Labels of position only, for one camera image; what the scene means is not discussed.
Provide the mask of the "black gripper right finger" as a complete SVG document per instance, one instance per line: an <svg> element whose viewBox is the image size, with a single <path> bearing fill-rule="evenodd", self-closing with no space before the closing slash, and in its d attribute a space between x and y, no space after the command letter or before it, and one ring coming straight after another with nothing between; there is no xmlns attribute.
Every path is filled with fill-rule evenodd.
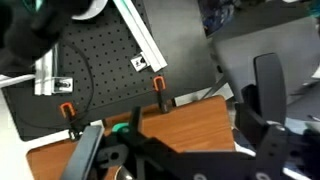
<svg viewBox="0 0 320 180"><path fill-rule="evenodd" d="M254 58L260 115L266 121L283 124L286 118L286 87L282 66L275 53Z"/></svg>

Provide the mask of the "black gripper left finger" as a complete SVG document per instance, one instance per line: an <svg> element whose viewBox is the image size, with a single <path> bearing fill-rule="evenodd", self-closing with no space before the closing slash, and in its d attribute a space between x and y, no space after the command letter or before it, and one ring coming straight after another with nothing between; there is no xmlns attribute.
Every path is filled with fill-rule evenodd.
<svg viewBox="0 0 320 180"><path fill-rule="evenodd" d="M86 180L102 139L104 128L87 126L65 167L61 180Z"/></svg>

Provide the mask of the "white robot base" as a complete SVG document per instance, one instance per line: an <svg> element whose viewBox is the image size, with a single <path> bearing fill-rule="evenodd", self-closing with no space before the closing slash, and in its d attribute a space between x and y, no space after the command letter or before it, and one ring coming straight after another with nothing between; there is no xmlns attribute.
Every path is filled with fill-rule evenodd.
<svg viewBox="0 0 320 180"><path fill-rule="evenodd" d="M104 10L108 1L109 0L92 0L92 3L84 13L80 15L74 15L72 19L79 20L79 21L92 19L97 15L99 15Z"/></svg>

